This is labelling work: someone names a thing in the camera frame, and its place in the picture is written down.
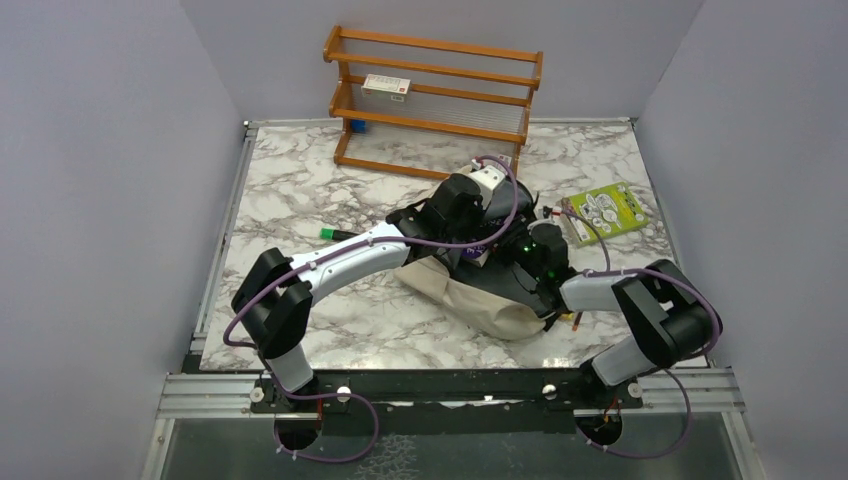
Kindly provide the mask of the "purple treehouse book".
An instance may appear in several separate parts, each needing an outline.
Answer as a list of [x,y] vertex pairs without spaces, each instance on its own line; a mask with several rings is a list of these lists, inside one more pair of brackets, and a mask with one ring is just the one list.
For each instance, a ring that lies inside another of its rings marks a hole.
[[492,253],[492,244],[478,245],[462,250],[460,259],[477,268],[482,268]]

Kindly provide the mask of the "green comic book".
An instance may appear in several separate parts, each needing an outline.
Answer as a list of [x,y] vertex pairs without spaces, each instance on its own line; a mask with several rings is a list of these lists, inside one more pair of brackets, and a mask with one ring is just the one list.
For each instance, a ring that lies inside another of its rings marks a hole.
[[565,215],[563,222],[569,239],[578,247],[591,245],[641,229],[649,216],[626,182],[617,182],[583,193],[566,196],[560,202],[563,213],[587,220],[594,230],[579,219]]

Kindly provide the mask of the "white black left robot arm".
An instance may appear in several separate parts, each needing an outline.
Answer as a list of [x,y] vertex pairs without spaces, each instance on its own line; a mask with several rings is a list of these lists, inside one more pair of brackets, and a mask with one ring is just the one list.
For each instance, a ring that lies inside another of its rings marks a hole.
[[470,239],[504,180],[492,167],[455,173],[430,197],[351,239],[311,253],[285,256],[272,248],[259,256],[231,305],[234,321],[276,376],[285,407],[298,411],[313,401],[313,369],[301,345],[311,309],[351,283]]

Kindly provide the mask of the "cream canvas student bag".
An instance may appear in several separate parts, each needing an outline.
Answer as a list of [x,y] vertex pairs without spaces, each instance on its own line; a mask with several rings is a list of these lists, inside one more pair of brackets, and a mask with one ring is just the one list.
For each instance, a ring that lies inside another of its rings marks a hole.
[[545,304],[537,281],[517,263],[493,255],[478,265],[449,250],[397,268],[394,277],[441,305],[449,318],[501,340],[530,338],[570,315]]

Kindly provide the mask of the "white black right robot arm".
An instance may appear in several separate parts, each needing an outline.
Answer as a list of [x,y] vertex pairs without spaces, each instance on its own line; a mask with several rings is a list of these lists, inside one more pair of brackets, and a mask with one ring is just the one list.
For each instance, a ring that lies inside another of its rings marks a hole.
[[538,223],[499,241],[496,259],[520,268],[547,313],[619,312],[628,335],[580,366],[579,398],[600,407],[617,386],[700,356],[717,343],[716,310],[679,268],[661,259],[644,268],[579,271],[560,228]]

